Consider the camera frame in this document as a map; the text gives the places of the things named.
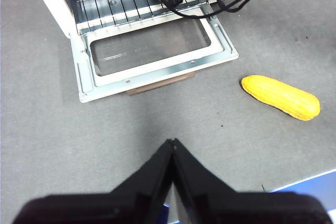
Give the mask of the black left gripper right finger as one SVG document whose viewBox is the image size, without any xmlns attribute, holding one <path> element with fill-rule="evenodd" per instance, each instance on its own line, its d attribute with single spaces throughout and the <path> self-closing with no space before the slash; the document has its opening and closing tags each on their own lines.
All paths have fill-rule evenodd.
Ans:
<svg viewBox="0 0 336 224">
<path fill-rule="evenodd" d="M 316 198 L 288 193 L 237 192 L 172 140 L 173 179 L 192 223 L 331 223 Z"/>
</svg>

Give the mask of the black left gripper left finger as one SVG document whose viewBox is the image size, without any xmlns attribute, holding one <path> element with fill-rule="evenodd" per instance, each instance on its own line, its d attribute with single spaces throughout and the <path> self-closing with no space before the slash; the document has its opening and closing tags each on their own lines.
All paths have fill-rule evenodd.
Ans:
<svg viewBox="0 0 336 224">
<path fill-rule="evenodd" d="M 170 190 L 172 140 L 109 193 L 49 195 L 25 203 L 14 223 L 156 223 Z"/>
</svg>

